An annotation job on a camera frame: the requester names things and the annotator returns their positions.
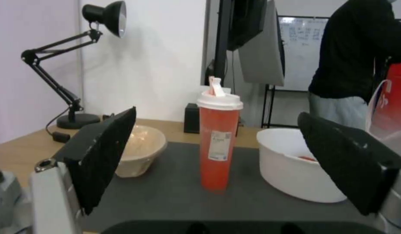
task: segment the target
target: gray pants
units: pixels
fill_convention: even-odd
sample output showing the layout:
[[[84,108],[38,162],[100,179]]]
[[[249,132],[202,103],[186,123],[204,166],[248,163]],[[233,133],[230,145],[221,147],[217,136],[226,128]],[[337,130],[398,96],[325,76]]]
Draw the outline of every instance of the gray pants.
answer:
[[[365,130],[368,105],[360,97],[321,98],[309,93],[310,114],[335,123]]]

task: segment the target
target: cup label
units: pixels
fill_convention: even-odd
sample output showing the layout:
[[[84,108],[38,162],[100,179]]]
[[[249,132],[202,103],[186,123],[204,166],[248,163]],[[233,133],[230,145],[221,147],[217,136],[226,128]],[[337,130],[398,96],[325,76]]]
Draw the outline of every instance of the cup label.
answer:
[[[212,131],[208,158],[214,161],[227,161],[232,132]]]

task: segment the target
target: red bag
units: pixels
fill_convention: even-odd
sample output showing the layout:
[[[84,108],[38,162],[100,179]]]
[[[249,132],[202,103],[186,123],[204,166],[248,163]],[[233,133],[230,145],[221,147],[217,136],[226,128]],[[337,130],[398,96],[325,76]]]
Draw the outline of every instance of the red bag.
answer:
[[[392,64],[372,116],[372,125],[386,133],[401,130],[401,63]]]

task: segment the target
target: person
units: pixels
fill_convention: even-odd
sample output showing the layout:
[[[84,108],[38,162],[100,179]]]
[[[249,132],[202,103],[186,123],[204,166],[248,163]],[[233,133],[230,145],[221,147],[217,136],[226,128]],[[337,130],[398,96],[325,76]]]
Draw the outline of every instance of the person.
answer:
[[[377,85],[374,59],[401,58],[401,22],[394,17],[394,1],[348,0],[331,16],[309,86],[310,114],[365,128],[367,103]]]

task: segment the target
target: lamp base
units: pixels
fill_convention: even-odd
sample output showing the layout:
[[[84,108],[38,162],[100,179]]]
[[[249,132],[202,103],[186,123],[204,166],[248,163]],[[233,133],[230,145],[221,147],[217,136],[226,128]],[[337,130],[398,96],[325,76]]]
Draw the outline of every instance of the lamp base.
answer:
[[[94,114],[75,114],[75,121],[70,122],[67,115],[57,119],[57,126],[63,129],[80,129],[85,125],[99,123],[101,119]]]

